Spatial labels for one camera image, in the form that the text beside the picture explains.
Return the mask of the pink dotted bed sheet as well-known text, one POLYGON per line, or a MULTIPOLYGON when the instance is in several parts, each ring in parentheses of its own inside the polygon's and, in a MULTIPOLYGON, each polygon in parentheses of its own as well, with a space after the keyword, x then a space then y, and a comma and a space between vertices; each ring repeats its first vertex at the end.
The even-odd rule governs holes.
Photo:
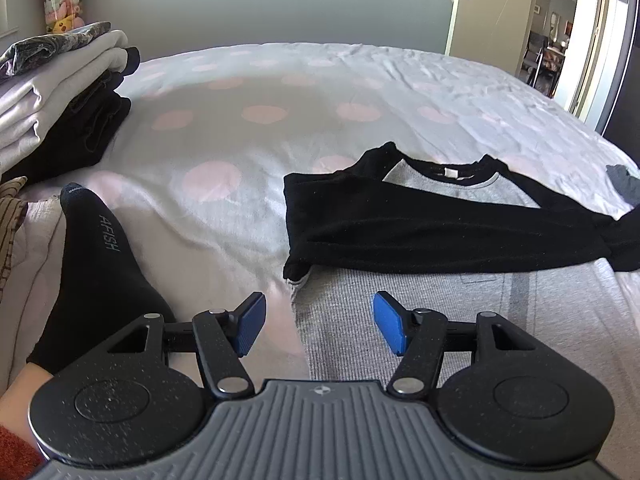
POLYGON ((387 379, 397 359, 372 320, 379 289, 453 320, 499 312, 596 376, 639 393, 639 277, 605 260, 532 274, 398 278, 313 270, 282 278, 283 179, 329 174, 393 142, 438 164, 485 155, 619 217, 605 169, 629 158, 555 102, 483 64, 434 53, 270 44, 143 64, 120 89, 132 109, 98 166, 70 180, 116 214, 146 278, 177 318, 249 292, 267 323, 245 364, 267 377, 387 379))

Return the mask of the dark grey crumpled garment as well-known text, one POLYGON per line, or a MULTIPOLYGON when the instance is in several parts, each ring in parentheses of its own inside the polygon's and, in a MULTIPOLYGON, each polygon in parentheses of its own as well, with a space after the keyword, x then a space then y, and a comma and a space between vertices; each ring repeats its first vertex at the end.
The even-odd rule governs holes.
POLYGON ((606 175, 618 195, 630 206, 640 205, 640 179, 634 177, 624 165, 606 166, 606 175))

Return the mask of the stack of folded clothes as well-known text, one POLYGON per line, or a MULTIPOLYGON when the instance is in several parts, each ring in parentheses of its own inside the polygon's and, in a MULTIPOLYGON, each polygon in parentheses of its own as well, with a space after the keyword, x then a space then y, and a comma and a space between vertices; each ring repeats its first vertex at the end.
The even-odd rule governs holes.
POLYGON ((96 165, 131 110, 117 92, 140 52, 109 22, 19 41, 1 55, 1 181, 96 165))

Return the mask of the grey black raglan shirt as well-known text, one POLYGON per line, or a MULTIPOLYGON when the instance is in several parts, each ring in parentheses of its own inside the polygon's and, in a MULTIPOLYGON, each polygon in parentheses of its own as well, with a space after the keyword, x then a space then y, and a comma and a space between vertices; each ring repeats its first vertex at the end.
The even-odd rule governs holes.
POLYGON ((380 290, 455 321, 494 310, 608 388, 602 462, 638 476, 639 333, 617 279, 639 266, 638 211, 612 218, 498 159, 437 165, 393 143, 332 174, 289 174, 284 197, 283 275, 312 378, 390 379, 380 290))

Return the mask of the cream bedroom door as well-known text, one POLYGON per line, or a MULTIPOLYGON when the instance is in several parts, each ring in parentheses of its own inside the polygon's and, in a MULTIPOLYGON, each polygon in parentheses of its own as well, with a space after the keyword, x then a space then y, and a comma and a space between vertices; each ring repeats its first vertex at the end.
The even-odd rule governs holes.
POLYGON ((446 55, 520 71, 535 0, 452 0, 446 55))

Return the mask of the striped brown garment pile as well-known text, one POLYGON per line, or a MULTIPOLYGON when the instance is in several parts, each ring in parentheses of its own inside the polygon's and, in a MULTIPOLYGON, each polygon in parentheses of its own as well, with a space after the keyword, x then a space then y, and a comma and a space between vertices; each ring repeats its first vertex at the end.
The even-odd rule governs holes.
POLYGON ((12 254, 16 231, 23 224, 28 203, 17 195, 26 184, 26 177, 18 177, 1 185, 0 193, 0 295, 12 270, 12 254))

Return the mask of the person's left leg black sock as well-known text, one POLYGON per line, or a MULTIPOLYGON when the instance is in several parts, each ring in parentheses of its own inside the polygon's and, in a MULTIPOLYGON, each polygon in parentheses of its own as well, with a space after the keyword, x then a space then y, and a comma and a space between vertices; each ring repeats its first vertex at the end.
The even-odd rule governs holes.
POLYGON ((25 366, 1 396, 3 479, 25 479, 43 462, 28 408, 45 382, 142 315, 176 320, 99 196, 70 183, 62 188, 60 202, 66 232, 58 296, 25 366))

